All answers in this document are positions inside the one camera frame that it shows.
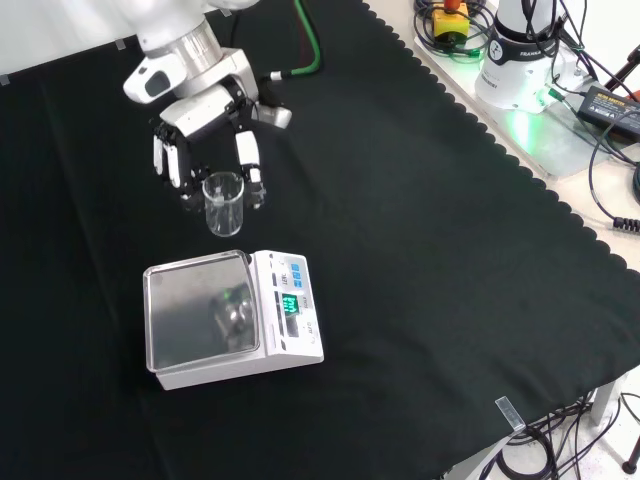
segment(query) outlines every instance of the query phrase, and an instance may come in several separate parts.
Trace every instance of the scalloped edge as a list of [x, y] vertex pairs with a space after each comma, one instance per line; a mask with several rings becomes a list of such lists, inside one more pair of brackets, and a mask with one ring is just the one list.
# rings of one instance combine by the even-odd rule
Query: scalloped edge
[[411, 59], [415, 60], [415, 62], [412, 63], [416, 64], [418, 68], [423, 69], [427, 73], [426, 77], [437, 85], [437, 87], [445, 94], [447, 99], [450, 100], [452, 106], [455, 109], [462, 110], [464, 116], [471, 121], [474, 128], [479, 128], [481, 130], [481, 133], [483, 133], [490, 140], [490, 142], [495, 147], [497, 147], [498, 150], [500, 150], [501, 156], [509, 160], [508, 163], [511, 167], [516, 167], [520, 171], [520, 174], [529, 177], [530, 181], [541, 191], [543, 191], [546, 197], [552, 199], [560, 206], [563, 214], [567, 215], [567, 221], [569, 223], [574, 223], [578, 227], [580, 227], [584, 232], [583, 234], [589, 237], [590, 240], [595, 241], [599, 249], [604, 251], [605, 254], [609, 255], [615, 264], [617, 264], [618, 266], [622, 266], [622, 269], [625, 272], [631, 274], [634, 278], [634, 281], [640, 282], [640, 271], [630, 268], [624, 257], [616, 253], [611, 253], [611, 246], [604, 240], [598, 238], [598, 232], [593, 228], [586, 226], [584, 223], [584, 218], [578, 213], [574, 212], [571, 205], [569, 205], [567, 202], [561, 201], [558, 192], [556, 192], [552, 188], [549, 188], [547, 183], [542, 178], [537, 176], [537, 174], [529, 167], [527, 162], [509, 153], [509, 147], [498, 141], [497, 137], [489, 132], [489, 126], [486, 123], [480, 121], [480, 118], [475, 113], [468, 111], [466, 106], [456, 100], [455, 95], [447, 90], [446, 85], [440, 81], [440, 78], [435, 73], [433, 73], [431, 69], [426, 66], [419, 57], [416, 56], [415, 52], [411, 48], [409, 48], [403, 40], [400, 40], [400, 35], [396, 33], [393, 27], [373, 10], [373, 7], [369, 3], [367, 3], [366, 0], [358, 0], [358, 2], [362, 6], [362, 9], [365, 11], [365, 13], [373, 17], [375, 23], [381, 26], [382, 30], [385, 30], [386, 33], [390, 37], [392, 37], [393, 42], [400, 48], [400, 50], [402, 50], [403, 55], [409, 54]]

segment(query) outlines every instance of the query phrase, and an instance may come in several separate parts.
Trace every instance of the digital scale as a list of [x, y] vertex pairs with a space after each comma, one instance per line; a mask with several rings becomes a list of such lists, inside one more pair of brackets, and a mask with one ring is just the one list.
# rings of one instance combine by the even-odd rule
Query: digital scale
[[324, 360], [307, 261], [235, 250], [143, 276], [147, 368], [165, 390]]

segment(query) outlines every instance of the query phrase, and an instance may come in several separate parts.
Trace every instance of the connector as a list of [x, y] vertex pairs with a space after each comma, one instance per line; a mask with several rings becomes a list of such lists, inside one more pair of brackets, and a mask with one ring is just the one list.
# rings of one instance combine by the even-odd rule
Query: connector
[[564, 102], [564, 95], [562, 95], [559, 91], [557, 91], [555, 88], [550, 88], [549, 89], [549, 96], [552, 98], [555, 98], [556, 100], [558, 100], [559, 102]]

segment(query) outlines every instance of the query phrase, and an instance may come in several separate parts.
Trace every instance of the black tablecloth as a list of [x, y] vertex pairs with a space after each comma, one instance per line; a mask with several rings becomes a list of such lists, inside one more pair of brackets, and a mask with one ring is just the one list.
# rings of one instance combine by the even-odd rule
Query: black tablecloth
[[[640, 363], [638, 275], [363, 4], [309, 3], [326, 66], [277, 87], [293, 122], [256, 127], [268, 204], [232, 239], [155, 177], [136, 48], [0, 88], [1, 478], [428, 479], [509, 433], [495, 399], [533, 420]], [[299, 64], [286, 0], [237, 40]], [[232, 141], [196, 154], [230, 168]], [[142, 272], [235, 248], [307, 257], [325, 362], [161, 391]]]

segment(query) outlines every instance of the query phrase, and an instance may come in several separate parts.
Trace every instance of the control panel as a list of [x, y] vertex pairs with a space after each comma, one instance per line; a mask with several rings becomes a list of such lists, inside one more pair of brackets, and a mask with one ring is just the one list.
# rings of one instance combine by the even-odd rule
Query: control panel
[[280, 353], [321, 356], [322, 343], [305, 257], [264, 251], [256, 252], [253, 258], [268, 347]]

